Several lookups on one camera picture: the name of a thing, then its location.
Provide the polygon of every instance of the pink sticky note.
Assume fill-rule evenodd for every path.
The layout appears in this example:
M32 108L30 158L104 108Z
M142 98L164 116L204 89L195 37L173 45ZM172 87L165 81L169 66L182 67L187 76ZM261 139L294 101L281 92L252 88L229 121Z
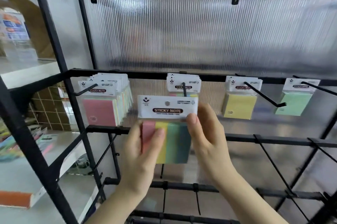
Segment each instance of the pink sticky note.
M143 121L141 133L141 153L146 152L148 149L151 138L156 131L156 122L155 121Z
M83 105L90 125L116 126L112 101L83 99Z

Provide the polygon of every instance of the yellow stripe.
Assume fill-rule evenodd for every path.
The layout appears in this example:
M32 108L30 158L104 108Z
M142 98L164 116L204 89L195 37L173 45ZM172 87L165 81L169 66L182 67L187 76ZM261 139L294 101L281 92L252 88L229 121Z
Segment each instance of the yellow stripe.
M167 133L167 125L168 123L167 122L156 122L156 125L155 125L155 128L158 129L158 128L164 128L165 129L165 134ZM161 148L161 151L158 155L158 158L157 158L157 164L165 164L165 160L166 160L166 143L167 143L167 139L166 139L166 136L165 136L165 141L164 141L164 144L163 144L163 147Z

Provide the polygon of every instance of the right hand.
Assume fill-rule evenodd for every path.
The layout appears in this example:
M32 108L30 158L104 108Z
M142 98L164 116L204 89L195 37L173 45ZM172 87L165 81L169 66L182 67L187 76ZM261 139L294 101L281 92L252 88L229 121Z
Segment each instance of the right hand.
M236 170L230 160L223 125L209 104L199 103L198 115L187 116L187 127L199 165L218 187Z

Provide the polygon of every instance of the yellow sticky note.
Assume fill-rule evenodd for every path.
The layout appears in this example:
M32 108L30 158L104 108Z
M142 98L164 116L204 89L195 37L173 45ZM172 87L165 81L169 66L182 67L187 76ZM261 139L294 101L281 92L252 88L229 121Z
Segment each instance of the yellow sticky note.
M256 95L227 94L223 116L234 119L251 119Z
M164 128L165 134L167 134L167 125L168 125L167 122L156 122L155 128L156 129L158 129L158 128ZM163 144L163 146L161 148L161 151L160 151L160 153L158 155L156 164L165 164L165 160L166 160L166 144L167 144L167 139L165 137L165 141L164 141L164 144Z

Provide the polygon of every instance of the left hand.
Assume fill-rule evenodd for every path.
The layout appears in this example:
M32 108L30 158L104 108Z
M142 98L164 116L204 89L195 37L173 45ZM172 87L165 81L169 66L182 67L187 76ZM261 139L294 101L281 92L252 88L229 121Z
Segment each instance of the left hand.
M133 125L124 145L122 177L118 190L132 194L139 202L146 196L165 136L164 129L157 129L148 150L141 154L141 122Z

